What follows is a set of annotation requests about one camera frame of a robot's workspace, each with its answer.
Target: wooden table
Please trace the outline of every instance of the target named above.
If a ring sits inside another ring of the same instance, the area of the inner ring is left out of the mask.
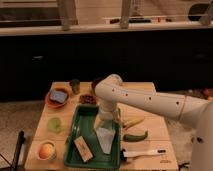
[[[125,87],[137,90],[155,91],[152,83],[124,83]],[[68,82],[54,82],[51,88],[65,87],[70,92]],[[90,92],[90,83],[81,82],[80,94]],[[67,168],[63,164],[64,152],[66,149],[65,141],[69,134],[72,123],[72,117],[76,106],[79,104],[80,95],[72,95],[67,104],[59,109],[51,109],[44,106],[35,136],[25,163],[26,170],[76,170],[76,168]],[[121,109],[122,117],[141,117],[145,116],[145,120],[137,125],[140,130],[148,130],[149,136],[145,141],[137,143],[127,143],[121,141],[121,148],[127,150],[147,150],[147,149],[166,149],[166,155],[154,157],[139,157],[131,163],[121,163],[120,170],[178,170],[173,147],[167,131],[164,118],[152,113],[145,112],[134,107],[124,104],[118,104]],[[49,132],[46,128],[47,121],[52,117],[59,117],[62,121],[62,131],[59,134]],[[43,140],[52,140],[55,142],[57,158],[51,162],[41,162],[35,157],[35,149]]]

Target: speckled floor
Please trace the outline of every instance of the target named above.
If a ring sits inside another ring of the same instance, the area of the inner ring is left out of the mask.
[[[30,144],[30,138],[36,131],[43,106],[43,101],[0,103],[0,153],[10,162],[13,159],[19,131],[25,132],[26,144]],[[24,159],[23,152],[20,156],[20,160],[22,159]],[[7,163],[0,158],[0,168],[7,166]]]
[[[197,90],[171,93],[189,94],[202,98],[202,94]],[[42,100],[0,103],[0,153],[9,161],[12,161],[20,130],[25,132],[28,139],[27,145],[30,144],[30,137],[33,137],[36,131],[43,106]],[[166,123],[178,163],[189,162],[192,151],[191,139],[195,130],[171,120],[166,120]],[[5,166],[7,163],[0,159],[0,168]]]

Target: food item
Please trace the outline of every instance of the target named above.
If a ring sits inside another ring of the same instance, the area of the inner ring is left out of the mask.
[[[94,122],[94,130],[98,129],[99,127],[101,127],[104,124],[104,120],[102,120],[100,118],[100,115],[97,115],[95,118],[95,122]]]
[[[61,132],[61,120],[58,117],[50,118],[47,122],[47,129],[54,133]]]
[[[79,102],[82,104],[96,104],[96,99],[90,94],[84,94],[80,96]]]
[[[45,143],[40,146],[38,155],[41,159],[47,159],[54,154],[54,146],[51,143]]]
[[[126,142],[138,142],[146,139],[147,137],[148,131],[145,131],[143,135],[124,134],[123,140]]]
[[[135,118],[135,119],[127,120],[127,121],[123,122],[123,128],[125,130],[127,130],[130,127],[133,127],[133,126],[141,123],[144,119],[145,119],[145,117],[140,117],[140,118]]]

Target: green plastic tray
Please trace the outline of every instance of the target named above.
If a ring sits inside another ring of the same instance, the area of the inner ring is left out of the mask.
[[[71,135],[65,152],[65,166],[109,170],[118,169],[120,167],[120,127],[113,121],[108,121],[104,124],[103,127],[114,129],[116,131],[111,153],[104,154],[93,129],[97,113],[98,107],[96,106],[77,106],[71,127]],[[74,144],[74,140],[79,136],[83,136],[93,154],[93,158],[86,163],[81,159]]]

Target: orange bowl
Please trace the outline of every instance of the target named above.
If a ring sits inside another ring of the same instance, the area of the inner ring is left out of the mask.
[[[64,92],[64,93],[67,94],[67,98],[66,98],[66,100],[64,101],[64,103],[59,103],[59,102],[57,102],[57,101],[54,101],[54,100],[51,100],[51,99],[50,99],[50,95],[51,95],[51,92],[52,92],[53,90],[62,91],[62,92]],[[54,88],[54,89],[50,90],[50,91],[47,93],[47,95],[46,95],[46,97],[45,97],[45,103],[46,103],[46,105],[47,105],[48,107],[50,107],[50,108],[60,108],[60,107],[64,106],[64,105],[67,103],[68,99],[69,99],[69,92],[68,92],[68,90],[67,90],[66,88],[63,88],[63,87],[57,87],[57,88]]]
[[[35,151],[36,158],[42,161],[52,161],[56,158],[56,148],[53,141],[42,141]]]

